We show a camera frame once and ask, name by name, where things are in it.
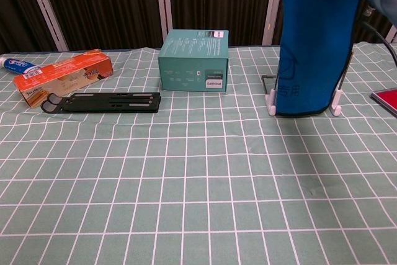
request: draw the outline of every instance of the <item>philips box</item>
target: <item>philips box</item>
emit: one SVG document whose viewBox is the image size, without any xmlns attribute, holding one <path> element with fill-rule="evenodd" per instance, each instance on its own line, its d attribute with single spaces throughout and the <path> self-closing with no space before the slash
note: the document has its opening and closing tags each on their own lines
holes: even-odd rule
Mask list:
<svg viewBox="0 0 397 265">
<path fill-rule="evenodd" d="M 227 30 L 171 30 L 158 56 L 163 89 L 226 92 L 228 60 Z"/>
</svg>

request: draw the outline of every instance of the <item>black cable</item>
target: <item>black cable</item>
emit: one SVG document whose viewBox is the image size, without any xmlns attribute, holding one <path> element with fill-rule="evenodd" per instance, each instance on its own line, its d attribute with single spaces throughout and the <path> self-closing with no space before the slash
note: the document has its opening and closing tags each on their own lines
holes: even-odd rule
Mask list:
<svg viewBox="0 0 397 265">
<path fill-rule="evenodd" d="M 366 21 L 361 22 L 361 24 L 369 31 L 371 31 L 374 35 L 377 36 L 381 40 L 381 42 L 386 46 L 386 48 L 389 50 L 391 56 L 393 57 L 393 60 L 395 61 L 396 67 L 397 67 L 397 54 L 394 51 L 393 47 L 385 40 L 385 38 L 380 34 L 374 27 L 372 27 L 370 24 L 368 24 Z"/>
</svg>

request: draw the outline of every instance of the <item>toothpaste box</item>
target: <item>toothpaste box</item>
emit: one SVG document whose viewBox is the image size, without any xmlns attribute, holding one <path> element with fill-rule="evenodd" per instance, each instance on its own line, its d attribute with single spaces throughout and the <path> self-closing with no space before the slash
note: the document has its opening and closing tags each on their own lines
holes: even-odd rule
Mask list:
<svg viewBox="0 0 397 265">
<path fill-rule="evenodd" d="M 228 60 L 227 30 L 171 30 L 158 55 L 163 89 L 226 92 Z"/>
<path fill-rule="evenodd" d="M 64 96 L 111 75 L 110 58 L 100 50 L 91 50 L 18 75 L 14 84 L 28 105 L 35 108 L 51 93 Z"/>
</svg>

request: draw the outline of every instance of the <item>blue cloth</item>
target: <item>blue cloth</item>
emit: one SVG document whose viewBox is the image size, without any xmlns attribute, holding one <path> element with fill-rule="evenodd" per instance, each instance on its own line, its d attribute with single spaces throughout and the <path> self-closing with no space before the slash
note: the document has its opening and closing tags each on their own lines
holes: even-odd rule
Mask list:
<svg viewBox="0 0 397 265">
<path fill-rule="evenodd" d="M 277 115 L 329 107 L 350 58 L 360 0 L 283 0 Z"/>
</svg>

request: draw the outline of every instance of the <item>orange toothpaste box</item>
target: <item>orange toothpaste box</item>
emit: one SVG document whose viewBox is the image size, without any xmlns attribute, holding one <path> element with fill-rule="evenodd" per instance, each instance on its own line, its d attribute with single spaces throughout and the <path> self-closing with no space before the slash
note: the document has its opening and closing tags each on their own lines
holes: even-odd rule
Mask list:
<svg viewBox="0 0 397 265">
<path fill-rule="evenodd" d="M 35 108 L 50 93 L 64 96 L 112 75 L 110 58 L 95 49 L 18 75 L 14 78 L 14 84 L 28 105 Z"/>
</svg>

